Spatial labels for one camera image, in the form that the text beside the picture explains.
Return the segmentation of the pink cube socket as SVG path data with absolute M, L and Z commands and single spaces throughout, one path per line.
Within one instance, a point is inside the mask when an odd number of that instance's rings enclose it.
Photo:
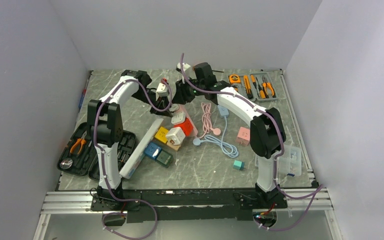
M 251 132 L 246 127 L 240 127 L 236 136 L 235 142 L 241 146 L 248 146 L 250 144 Z

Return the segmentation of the black tool case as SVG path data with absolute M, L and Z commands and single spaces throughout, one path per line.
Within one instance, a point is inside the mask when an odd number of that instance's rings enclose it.
M 81 123 L 74 131 L 64 148 L 57 169 L 78 177 L 88 176 L 98 181 L 100 169 L 98 156 L 92 138 L 87 136 L 87 124 Z M 117 147 L 117 165 L 121 170 L 136 148 L 136 135 L 130 131 L 123 131 L 121 141 Z

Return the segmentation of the white power strip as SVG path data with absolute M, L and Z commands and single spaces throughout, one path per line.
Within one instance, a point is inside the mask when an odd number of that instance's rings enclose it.
M 130 179 L 135 172 L 135 170 L 138 168 L 139 164 L 141 163 L 142 159 L 144 158 L 144 150 L 148 146 L 148 144 L 151 142 L 151 140 L 154 138 L 154 135 L 156 134 L 157 130 L 162 125 L 164 119 L 161 117 L 158 117 L 147 129 L 147 132 L 142 137 L 130 157 L 128 158 L 127 162 L 124 164 L 122 169 L 119 171 L 119 174 L 122 178 Z

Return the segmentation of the green cube adapter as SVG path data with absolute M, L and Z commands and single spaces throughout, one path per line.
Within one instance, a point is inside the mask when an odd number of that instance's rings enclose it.
M 155 161 L 164 168 L 168 168 L 173 161 L 173 155 L 166 150 L 161 150 Z

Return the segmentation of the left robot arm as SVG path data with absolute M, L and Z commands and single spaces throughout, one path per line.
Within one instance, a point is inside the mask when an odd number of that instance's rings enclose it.
M 90 100 L 87 105 L 87 132 L 97 152 L 100 171 L 97 195 L 111 210 L 119 209 L 124 203 L 118 168 L 118 145 L 123 136 L 122 107 L 131 97 L 148 103 L 160 114 L 169 114 L 172 105 L 174 95 L 167 81 L 160 81 L 166 89 L 162 96 L 147 87 L 151 82 L 145 71 L 125 70 L 105 96 Z

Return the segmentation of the grey tool tray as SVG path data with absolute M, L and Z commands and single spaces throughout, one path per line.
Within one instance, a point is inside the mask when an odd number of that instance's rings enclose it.
M 268 72 L 234 73 L 228 76 L 230 85 L 252 102 L 268 102 L 278 99 L 275 86 Z

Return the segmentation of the blue cube adapter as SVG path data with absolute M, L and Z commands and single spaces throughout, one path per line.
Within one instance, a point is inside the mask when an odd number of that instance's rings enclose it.
M 150 142 L 144 149 L 143 154 L 153 160 L 156 160 L 162 151 L 162 147 L 154 142 Z

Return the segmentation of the light blue power strip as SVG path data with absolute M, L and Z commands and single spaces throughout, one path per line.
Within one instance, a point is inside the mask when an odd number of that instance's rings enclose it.
M 229 116 L 229 110 L 226 107 L 218 105 L 217 108 L 221 117 L 227 118 Z

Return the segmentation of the white cube adapter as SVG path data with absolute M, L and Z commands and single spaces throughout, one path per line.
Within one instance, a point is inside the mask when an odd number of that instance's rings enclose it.
M 185 133 L 183 132 L 181 127 L 173 127 L 168 133 L 165 135 L 167 141 L 173 146 L 179 146 L 182 144 L 184 139 L 186 138 Z

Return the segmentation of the yellow cube adapter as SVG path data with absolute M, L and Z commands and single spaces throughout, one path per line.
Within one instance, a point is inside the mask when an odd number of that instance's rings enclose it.
M 166 135 L 168 134 L 169 130 L 163 126 L 160 126 L 158 130 L 156 131 L 154 138 L 158 141 L 160 141 L 163 144 L 167 144 L 168 139 Z

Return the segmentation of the clear screw box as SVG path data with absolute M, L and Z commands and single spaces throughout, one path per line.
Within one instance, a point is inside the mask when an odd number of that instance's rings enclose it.
M 302 174 L 302 150 L 284 145 L 285 153 L 277 159 L 277 175 L 298 177 Z

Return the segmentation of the pink power strip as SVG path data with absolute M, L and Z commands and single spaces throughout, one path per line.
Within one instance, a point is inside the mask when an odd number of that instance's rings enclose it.
M 172 125 L 188 125 L 190 130 L 185 133 L 187 137 L 196 137 L 198 135 L 198 130 L 184 105 L 175 103 L 169 108 L 169 111 L 172 114 Z

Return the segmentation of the teal cube plug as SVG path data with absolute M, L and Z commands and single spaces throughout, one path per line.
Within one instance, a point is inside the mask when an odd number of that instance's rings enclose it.
M 233 167 L 235 170 L 242 171 L 242 170 L 245 168 L 245 163 L 244 163 L 243 161 L 240 161 L 240 160 L 235 160 L 235 161 L 233 162 L 232 167 Z

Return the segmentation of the beige cube adapter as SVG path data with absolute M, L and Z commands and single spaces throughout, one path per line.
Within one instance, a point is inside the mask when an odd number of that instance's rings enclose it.
M 171 141 L 168 141 L 166 145 L 171 148 L 172 150 L 178 152 L 182 144 L 174 145 Z

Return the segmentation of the red cube adapter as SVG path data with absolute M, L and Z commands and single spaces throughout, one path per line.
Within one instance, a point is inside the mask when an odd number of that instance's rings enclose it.
M 175 126 L 180 127 L 186 137 L 190 137 L 194 132 L 194 127 L 189 118 L 186 118 L 186 120 L 183 123 L 177 124 Z

